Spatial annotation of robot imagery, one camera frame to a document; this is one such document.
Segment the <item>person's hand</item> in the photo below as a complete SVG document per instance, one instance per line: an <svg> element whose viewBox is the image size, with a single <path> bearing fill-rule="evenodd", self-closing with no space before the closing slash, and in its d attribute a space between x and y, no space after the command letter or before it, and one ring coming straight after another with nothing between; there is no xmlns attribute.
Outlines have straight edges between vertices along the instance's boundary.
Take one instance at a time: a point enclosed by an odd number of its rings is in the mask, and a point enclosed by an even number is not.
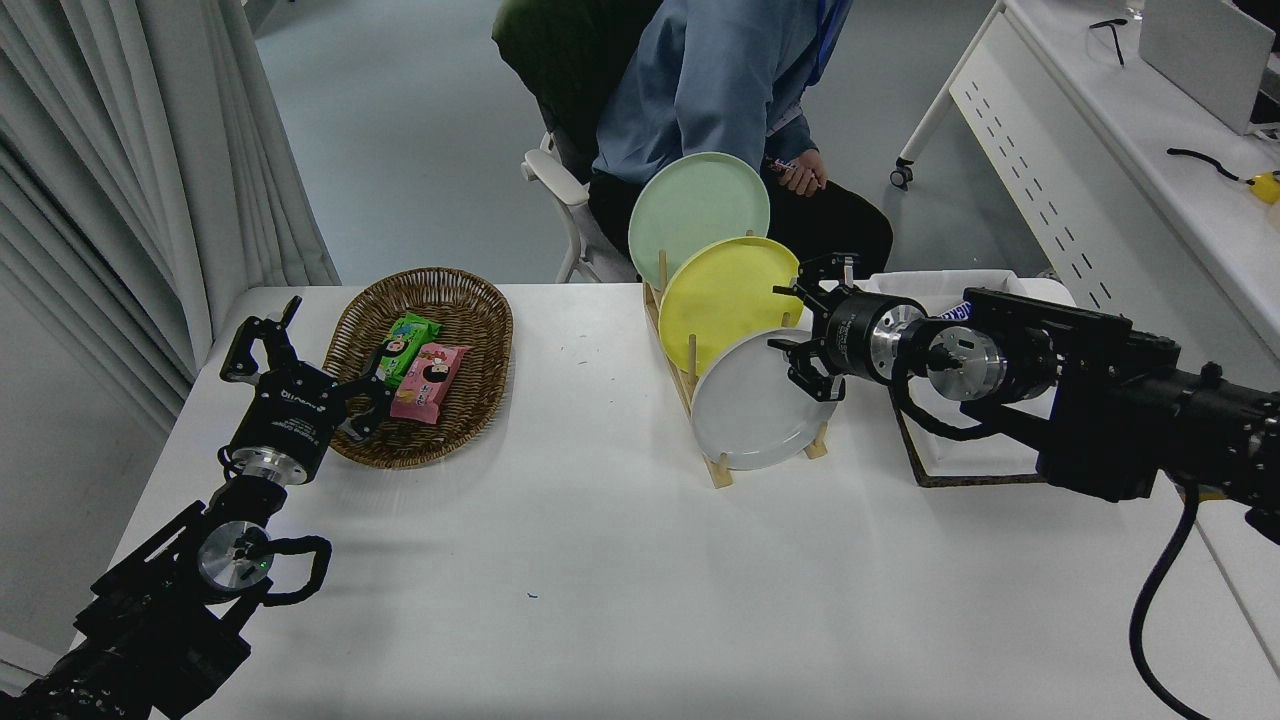
<svg viewBox="0 0 1280 720"><path fill-rule="evenodd" d="M771 159L765 167L774 172L781 187L803 197L812 197L817 191L824 190L829 177L817 149L808 149L790 160Z"/></svg>

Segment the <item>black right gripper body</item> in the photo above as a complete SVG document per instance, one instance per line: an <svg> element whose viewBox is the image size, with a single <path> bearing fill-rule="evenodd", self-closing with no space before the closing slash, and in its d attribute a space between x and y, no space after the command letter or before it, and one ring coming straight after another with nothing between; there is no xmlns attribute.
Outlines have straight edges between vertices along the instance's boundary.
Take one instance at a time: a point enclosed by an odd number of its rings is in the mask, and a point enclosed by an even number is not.
<svg viewBox="0 0 1280 720"><path fill-rule="evenodd" d="M876 324L886 313L883 296L861 290L832 290L820 305L818 338L823 368L831 375L855 375L884 383L870 355Z"/></svg>

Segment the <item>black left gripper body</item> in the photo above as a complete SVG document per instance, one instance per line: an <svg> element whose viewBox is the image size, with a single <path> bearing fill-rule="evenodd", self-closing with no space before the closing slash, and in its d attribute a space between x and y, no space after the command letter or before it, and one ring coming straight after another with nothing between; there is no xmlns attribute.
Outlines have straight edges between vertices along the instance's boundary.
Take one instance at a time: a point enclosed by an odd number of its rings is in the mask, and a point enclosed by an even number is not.
<svg viewBox="0 0 1280 720"><path fill-rule="evenodd" d="M232 461L288 457L296 471L316 471L346 410L335 398L337 379L311 365L260 375L255 397L232 437Z"/></svg>

